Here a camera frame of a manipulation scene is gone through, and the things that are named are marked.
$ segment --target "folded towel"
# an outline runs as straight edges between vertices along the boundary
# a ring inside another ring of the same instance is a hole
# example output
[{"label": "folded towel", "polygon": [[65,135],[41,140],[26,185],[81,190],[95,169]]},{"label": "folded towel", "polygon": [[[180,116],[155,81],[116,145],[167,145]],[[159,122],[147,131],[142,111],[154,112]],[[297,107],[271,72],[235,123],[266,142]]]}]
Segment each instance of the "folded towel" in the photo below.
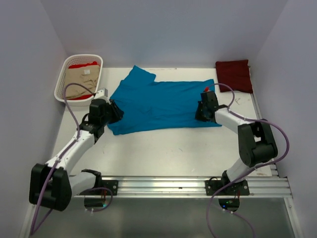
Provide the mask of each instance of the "folded towel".
[{"label": "folded towel", "polygon": [[[244,93],[253,93],[250,80],[248,60],[216,62],[216,71],[219,83],[230,86],[233,90]],[[220,92],[228,92],[229,89],[219,86]]]},{"label": "folded towel", "polygon": [[[90,65],[81,68],[68,68],[64,79],[64,87],[69,83],[79,83],[95,92],[100,72],[99,65]],[[90,94],[86,89],[71,85],[67,88],[67,99],[78,98]]]}]

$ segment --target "blue shirt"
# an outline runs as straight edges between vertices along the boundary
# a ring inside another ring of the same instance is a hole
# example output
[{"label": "blue shirt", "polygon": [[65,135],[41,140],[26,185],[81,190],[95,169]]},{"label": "blue shirt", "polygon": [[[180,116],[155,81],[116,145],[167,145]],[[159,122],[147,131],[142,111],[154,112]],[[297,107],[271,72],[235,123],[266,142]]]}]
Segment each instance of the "blue shirt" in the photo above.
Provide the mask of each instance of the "blue shirt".
[{"label": "blue shirt", "polygon": [[124,111],[123,119],[109,124],[114,135],[163,128],[221,126],[195,120],[200,93],[214,83],[154,82],[156,75],[134,66],[111,99]]}]

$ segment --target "white table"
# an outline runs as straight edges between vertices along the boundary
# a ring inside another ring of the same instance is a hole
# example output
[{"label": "white table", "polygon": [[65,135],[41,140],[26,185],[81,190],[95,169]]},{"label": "white table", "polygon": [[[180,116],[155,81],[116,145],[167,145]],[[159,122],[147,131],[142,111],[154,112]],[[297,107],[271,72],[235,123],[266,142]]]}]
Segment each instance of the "white table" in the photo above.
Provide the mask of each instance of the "white table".
[{"label": "white table", "polygon": [[[131,68],[103,68],[101,87],[109,96]],[[145,68],[157,75],[156,81],[217,82],[214,68]],[[220,93],[220,104],[231,101],[231,92]],[[232,110],[256,118],[250,94],[236,92]],[[78,120],[88,107],[73,107]],[[71,139],[76,126],[65,109],[53,154],[57,154]],[[191,177],[221,176],[238,159],[238,137],[222,127],[161,129],[114,136],[107,127],[99,141],[89,149],[72,170],[75,175],[83,169],[97,170],[103,176]],[[252,176],[272,176],[270,167],[260,168]]]}]

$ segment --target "laundry basket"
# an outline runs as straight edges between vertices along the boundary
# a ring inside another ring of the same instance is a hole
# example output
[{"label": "laundry basket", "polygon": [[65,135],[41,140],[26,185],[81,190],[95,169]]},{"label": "laundry basket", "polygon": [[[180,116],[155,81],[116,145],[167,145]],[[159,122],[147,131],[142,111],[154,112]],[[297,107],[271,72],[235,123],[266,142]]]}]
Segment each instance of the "laundry basket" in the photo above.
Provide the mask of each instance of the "laundry basket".
[{"label": "laundry basket", "polygon": [[[99,77],[98,77],[98,82],[97,82],[97,86],[96,86],[96,91],[98,91],[99,89],[99,83],[100,83],[100,76],[101,76],[101,70],[103,68],[103,59],[98,56],[98,55],[73,55],[68,57],[64,64],[63,67],[59,73],[59,77],[56,83],[56,87],[54,90],[54,96],[55,98],[60,101],[60,102],[64,102],[63,99],[63,89],[64,89],[64,79],[65,79],[65,73],[66,70],[68,69],[68,67],[70,67],[73,64],[86,64],[86,63],[92,63],[96,61],[97,64],[100,66],[100,72],[99,72]],[[93,96],[91,96],[90,98],[87,99],[83,99],[83,100],[67,100],[68,104],[70,106],[87,106],[90,105],[91,100],[93,99]]]}]

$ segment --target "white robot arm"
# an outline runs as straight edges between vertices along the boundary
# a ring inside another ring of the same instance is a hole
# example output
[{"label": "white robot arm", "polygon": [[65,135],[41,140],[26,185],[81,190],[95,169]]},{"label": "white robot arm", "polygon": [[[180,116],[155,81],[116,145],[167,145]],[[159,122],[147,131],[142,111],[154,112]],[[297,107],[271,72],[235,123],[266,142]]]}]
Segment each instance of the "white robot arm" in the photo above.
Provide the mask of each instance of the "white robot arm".
[{"label": "white robot arm", "polygon": [[41,206],[63,211],[70,202],[71,197],[90,188],[102,187],[101,173],[92,170],[83,170],[76,176],[69,177],[76,163],[83,154],[90,149],[104,133],[108,123],[122,119],[121,111],[114,101],[108,100],[106,90],[99,90],[91,101],[89,113],[86,114],[79,125],[78,132],[74,134],[68,144],[44,165],[36,164],[31,172],[29,201],[37,204],[44,180],[51,168],[55,166],[51,181],[45,189]]},{"label": "white robot arm", "polygon": [[[213,181],[216,183],[214,186],[216,189],[277,156],[278,150],[269,124],[245,121],[231,114],[227,105],[218,104],[214,91],[201,93],[201,98],[202,100],[198,102],[195,119],[216,122],[238,134],[240,158],[231,168],[223,172],[220,183]],[[234,192],[238,189],[239,183],[244,180],[245,177],[235,181]]]}]

